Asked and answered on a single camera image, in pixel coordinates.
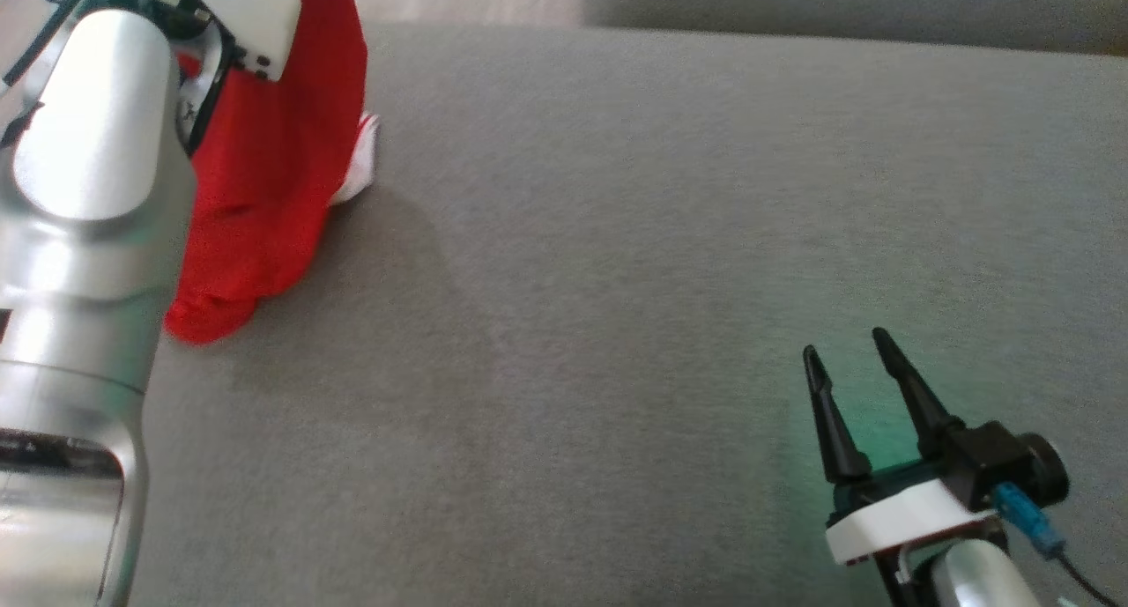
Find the red white basketball jersey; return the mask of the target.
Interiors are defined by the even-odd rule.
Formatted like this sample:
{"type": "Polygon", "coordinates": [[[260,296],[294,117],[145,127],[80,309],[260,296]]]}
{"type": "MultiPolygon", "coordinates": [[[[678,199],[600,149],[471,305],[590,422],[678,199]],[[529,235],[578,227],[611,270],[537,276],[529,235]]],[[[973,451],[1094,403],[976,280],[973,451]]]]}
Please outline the red white basketball jersey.
{"type": "Polygon", "coordinates": [[[164,326],[209,344],[296,285],[331,214],[374,182],[380,121],[364,108],[367,44],[355,0],[300,0],[277,83],[233,70],[192,164],[180,287],[164,326]]]}

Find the grey sofa back cushion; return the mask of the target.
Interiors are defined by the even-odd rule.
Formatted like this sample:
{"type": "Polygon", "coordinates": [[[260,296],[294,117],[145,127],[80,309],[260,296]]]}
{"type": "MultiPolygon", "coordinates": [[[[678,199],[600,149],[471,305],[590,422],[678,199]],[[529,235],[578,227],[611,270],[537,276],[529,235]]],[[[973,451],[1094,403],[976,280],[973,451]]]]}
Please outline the grey sofa back cushion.
{"type": "Polygon", "coordinates": [[[587,26],[1128,56],[1128,0],[582,0],[587,26]]]}

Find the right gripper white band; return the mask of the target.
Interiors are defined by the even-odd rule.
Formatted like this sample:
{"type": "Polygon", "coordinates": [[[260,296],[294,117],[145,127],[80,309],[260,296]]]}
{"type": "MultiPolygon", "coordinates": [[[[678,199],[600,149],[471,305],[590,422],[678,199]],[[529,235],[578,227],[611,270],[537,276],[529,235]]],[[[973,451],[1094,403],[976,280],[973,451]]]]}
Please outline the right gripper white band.
{"type": "MultiPolygon", "coordinates": [[[[897,382],[926,460],[938,459],[948,431],[964,429],[931,390],[889,331],[872,338],[885,373],[897,382]]],[[[802,353],[825,480],[832,485],[872,473],[846,426],[832,381],[814,345],[802,353]]],[[[1006,607],[1006,551],[988,540],[1002,533],[990,509],[970,512],[938,480],[926,481],[846,514],[826,530],[838,566],[871,560],[895,607],[1006,607]]]]}

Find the grey fabric sofa seat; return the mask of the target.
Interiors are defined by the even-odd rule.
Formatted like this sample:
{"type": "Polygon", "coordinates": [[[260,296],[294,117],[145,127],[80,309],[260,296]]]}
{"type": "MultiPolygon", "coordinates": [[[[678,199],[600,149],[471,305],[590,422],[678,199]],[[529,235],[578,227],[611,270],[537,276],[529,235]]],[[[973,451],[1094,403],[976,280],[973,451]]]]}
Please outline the grey fabric sofa seat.
{"type": "Polygon", "coordinates": [[[871,607],[876,467],[948,410],[1061,452],[1128,607],[1128,58],[371,25],[374,190],[233,337],[165,342],[130,607],[871,607]]]}

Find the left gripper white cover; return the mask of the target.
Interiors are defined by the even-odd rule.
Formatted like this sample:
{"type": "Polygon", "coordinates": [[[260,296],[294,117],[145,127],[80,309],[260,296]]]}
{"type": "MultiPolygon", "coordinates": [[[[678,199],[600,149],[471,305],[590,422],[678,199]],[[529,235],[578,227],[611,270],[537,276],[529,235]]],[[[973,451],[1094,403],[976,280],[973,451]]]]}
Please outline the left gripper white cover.
{"type": "Polygon", "coordinates": [[[277,83],[285,73],[301,0],[148,0],[182,71],[176,122],[193,156],[203,142],[230,70],[277,83]]]}

